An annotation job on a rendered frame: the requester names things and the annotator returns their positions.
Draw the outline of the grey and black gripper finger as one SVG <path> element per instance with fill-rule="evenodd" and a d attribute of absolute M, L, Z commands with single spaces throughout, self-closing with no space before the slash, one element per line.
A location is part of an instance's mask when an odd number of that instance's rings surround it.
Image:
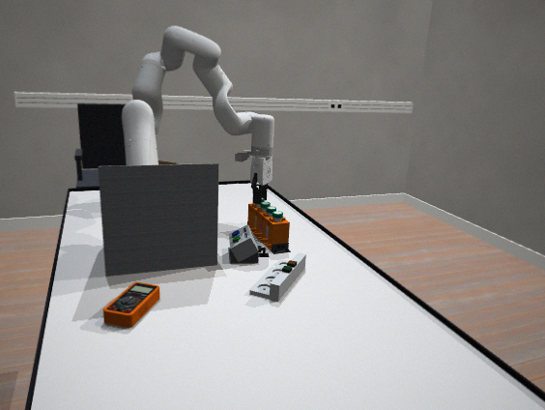
<path fill-rule="evenodd" d="M 266 184 L 265 186 L 262 186 L 261 188 L 262 197 L 265 198 L 265 201 L 267 200 L 267 189 L 268 189 L 268 184 Z"/>
<path fill-rule="evenodd" d="M 256 186 L 258 186 L 259 189 Z M 262 202 L 262 193 L 261 193 L 262 186 L 257 184 L 257 173 L 254 173 L 251 188 L 253 189 L 253 191 L 252 191 L 253 192 L 252 203 L 261 204 L 261 202 Z"/>

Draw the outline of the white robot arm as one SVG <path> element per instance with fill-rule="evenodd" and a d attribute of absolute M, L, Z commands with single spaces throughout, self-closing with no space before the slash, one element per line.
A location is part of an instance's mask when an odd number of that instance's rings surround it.
<path fill-rule="evenodd" d="M 218 64 L 219 46 L 185 28 L 171 26 L 163 34 L 161 52 L 147 54 L 141 61 L 132 87 L 134 101 L 128 102 L 122 111 L 126 165 L 158 164 L 156 137 L 163 112 L 161 85 L 166 72 L 182 66 L 186 52 L 195 54 L 193 70 L 213 98 L 219 124 L 231 135 L 252 133 L 251 151 L 235 154 L 235 161 L 246 161 L 252 155 L 271 156 L 274 118 L 234 111 L 227 100 L 233 85 Z"/>

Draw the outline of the dark grey angle bracket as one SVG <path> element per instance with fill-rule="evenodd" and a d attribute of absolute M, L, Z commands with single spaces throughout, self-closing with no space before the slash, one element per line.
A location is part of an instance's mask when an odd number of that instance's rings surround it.
<path fill-rule="evenodd" d="M 284 245 L 285 248 L 283 249 L 281 246 Z M 277 248 L 277 246 L 280 246 L 280 249 Z M 283 243 L 283 244 L 274 244 L 272 245 L 272 253 L 283 253 L 283 252 L 290 252 L 290 250 L 286 250 L 289 248 L 289 243 Z M 277 249 L 277 252 L 274 252 L 274 250 Z"/>

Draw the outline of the orange handheld multimeter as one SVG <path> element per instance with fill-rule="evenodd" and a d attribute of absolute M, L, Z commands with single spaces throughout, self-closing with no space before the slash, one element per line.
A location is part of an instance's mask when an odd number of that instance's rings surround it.
<path fill-rule="evenodd" d="M 103 309 L 104 323 L 131 328 L 159 300 L 159 286 L 135 282 Z"/>

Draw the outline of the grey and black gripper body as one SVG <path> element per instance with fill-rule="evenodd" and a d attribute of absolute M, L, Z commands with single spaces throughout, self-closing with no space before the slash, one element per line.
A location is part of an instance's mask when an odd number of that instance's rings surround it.
<path fill-rule="evenodd" d="M 250 183 L 253 180 L 254 173 L 257 173 L 257 183 L 259 183 L 259 185 L 265 186 L 267 183 L 269 183 L 273 179 L 273 155 L 271 156 L 252 155 L 251 169 L 250 169 Z"/>

